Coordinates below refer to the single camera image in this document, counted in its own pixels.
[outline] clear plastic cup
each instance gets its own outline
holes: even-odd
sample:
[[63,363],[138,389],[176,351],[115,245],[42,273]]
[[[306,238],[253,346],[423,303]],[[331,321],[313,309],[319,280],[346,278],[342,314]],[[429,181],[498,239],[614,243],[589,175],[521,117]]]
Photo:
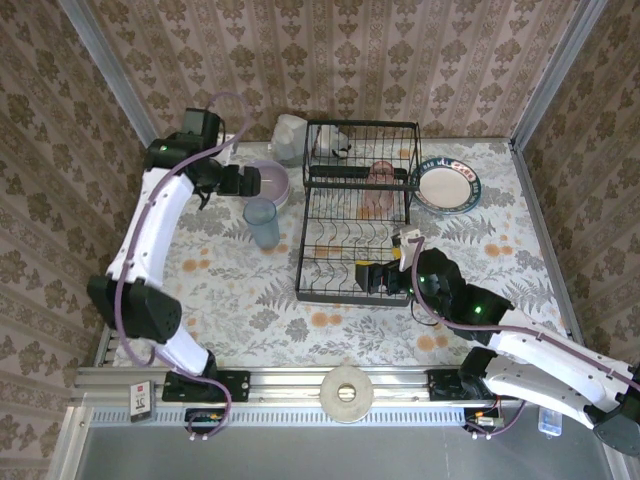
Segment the clear plastic cup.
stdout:
[[256,245],[265,250],[278,246],[280,243],[278,210],[271,200],[251,198],[245,205],[242,216],[249,225]]

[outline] blue rimmed plate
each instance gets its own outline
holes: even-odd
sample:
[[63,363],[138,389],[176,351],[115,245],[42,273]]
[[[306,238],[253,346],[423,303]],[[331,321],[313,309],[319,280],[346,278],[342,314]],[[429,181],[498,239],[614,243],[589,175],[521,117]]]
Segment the blue rimmed plate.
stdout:
[[422,162],[412,173],[419,185],[415,198],[427,210],[440,215],[465,213],[480,201],[482,186],[473,169],[452,158]]

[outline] floral tablecloth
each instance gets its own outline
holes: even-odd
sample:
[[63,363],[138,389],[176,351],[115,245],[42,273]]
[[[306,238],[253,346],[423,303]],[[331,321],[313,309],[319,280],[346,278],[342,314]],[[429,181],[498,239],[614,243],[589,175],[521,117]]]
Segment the floral tablecloth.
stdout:
[[[417,202],[411,220],[427,245],[454,259],[466,280],[493,290],[540,323],[565,327],[506,143],[422,142],[424,158],[469,164],[482,198],[467,214],[436,216]],[[265,143],[240,144],[235,163],[270,158]],[[182,304],[182,322],[220,365],[234,367],[458,365],[469,345],[438,325],[416,323],[409,308],[308,304],[296,300],[304,217],[302,167],[288,169],[292,191],[279,213],[281,243],[262,251],[242,219],[243,202],[189,201],[173,236],[164,288]],[[429,321],[419,307],[416,316]],[[146,346],[133,342],[144,352]],[[118,348],[116,366],[129,366]]]

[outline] dish rack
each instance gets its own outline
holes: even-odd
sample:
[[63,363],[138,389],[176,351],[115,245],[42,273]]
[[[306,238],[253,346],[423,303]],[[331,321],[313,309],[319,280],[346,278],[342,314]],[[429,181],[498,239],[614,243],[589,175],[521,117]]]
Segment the dish rack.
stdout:
[[300,301],[406,306],[406,295],[369,294],[356,262],[395,259],[391,237],[410,223],[420,158],[410,122],[311,120],[303,163],[306,193],[296,297]]

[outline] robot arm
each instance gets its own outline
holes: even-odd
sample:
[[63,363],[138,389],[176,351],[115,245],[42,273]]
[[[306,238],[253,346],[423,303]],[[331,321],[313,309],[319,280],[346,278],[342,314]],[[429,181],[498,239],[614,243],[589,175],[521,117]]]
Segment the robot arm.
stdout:
[[134,231],[151,192],[185,158],[216,145],[220,118],[207,111],[188,109],[180,132],[155,140],[147,149],[142,188],[129,230],[106,275],[89,280],[87,291],[111,328],[116,328],[116,284],[128,264],[122,295],[122,320],[127,338],[143,338],[154,351],[181,371],[194,376],[215,376],[215,357],[193,340],[181,324],[180,303],[161,291],[164,264],[178,218],[194,193],[204,207],[212,193],[253,196],[260,191],[260,173],[237,165],[222,165],[203,158],[164,182],[155,195],[139,236]]
[[419,230],[394,236],[398,260],[356,266],[373,293],[406,292],[453,332],[476,344],[458,375],[474,397],[521,398],[567,415],[606,444],[640,455],[640,368],[599,355],[540,325],[495,293],[467,283],[438,249],[421,250]]

